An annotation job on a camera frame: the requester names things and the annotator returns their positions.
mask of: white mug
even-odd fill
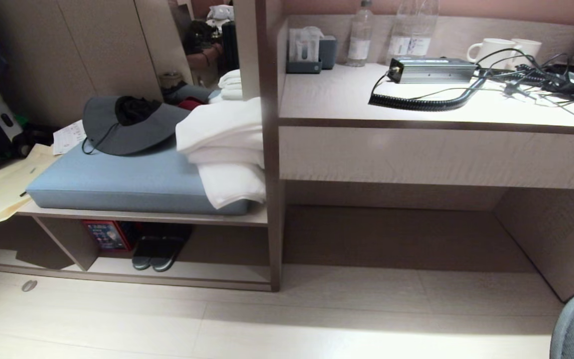
[[[513,38],[511,41],[514,41],[519,46],[518,48],[522,50],[524,54],[531,55],[535,57],[537,53],[540,51],[540,47],[542,47],[542,43],[539,41],[533,41],[532,39],[522,39],[522,38]],[[517,52],[512,52],[511,56],[520,55]],[[533,67],[533,64],[526,59],[526,57],[515,57],[515,59],[510,59],[506,64],[506,68],[508,70],[515,70],[515,66],[520,64],[527,64],[530,67]]]
[[[479,47],[480,51],[478,52],[477,58],[474,59],[471,57],[471,50],[473,50],[476,47]],[[515,43],[515,41],[500,38],[486,38],[481,43],[474,43],[473,45],[471,45],[471,47],[469,47],[469,50],[466,52],[466,58],[472,63],[476,63],[478,62],[479,59],[485,57],[486,55],[492,54],[497,50],[503,50],[504,48],[519,49],[520,47],[519,45],[517,45],[517,43]],[[509,60],[503,60],[503,59],[506,59],[506,57],[511,56],[512,56],[511,51],[499,52],[498,54],[489,56],[486,59],[480,61],[480,66],[483,68],[489,68],[491,65],[493,65],[493,68],[505,69]]]

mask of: pink wall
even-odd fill
[[[395,14],[400,0],[373,0],[375,14]],[[360,0],[286,0],[289,14],[354,13]],[[440,14],[574,25],[574,0],[440,0]]]

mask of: bottle label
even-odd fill
[[[429,51],[431,38],[413,38],[409,45],[409,55],[424,56]]]
[[[389,43],[389,54],[395,56],[404,56],[409,50],[409,43],[411,38],[394,36]]]
[[[351,38],[351,43],[349,44],[349,59],[367,59],[367,55],[369,55],[369,45],[371,45],[371,40]]]

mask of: plastic bottle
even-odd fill
[[[417,0],[402,0],[396,13],[394,27],[391,29],[391,41],[389,42],[385,65],[389,66],[394,57],[408,54],[413,32],[413,20],[417,12]]]
[[[367,62],[369,46],[371,45],[371,29],[373,28],[373,13],[369,10],[371,0],[362,0],[360,9],[351,22],[351,41],[347,66],[362,67]]]
[[[411,57],[426,56],[440,11],[439,0],[421,1],[422,4],[413,21],[412,38],[408,52],[408,55]]]

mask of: desk drawer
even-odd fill
[[[281,178],[574,188],[574,135],[280,127]]]

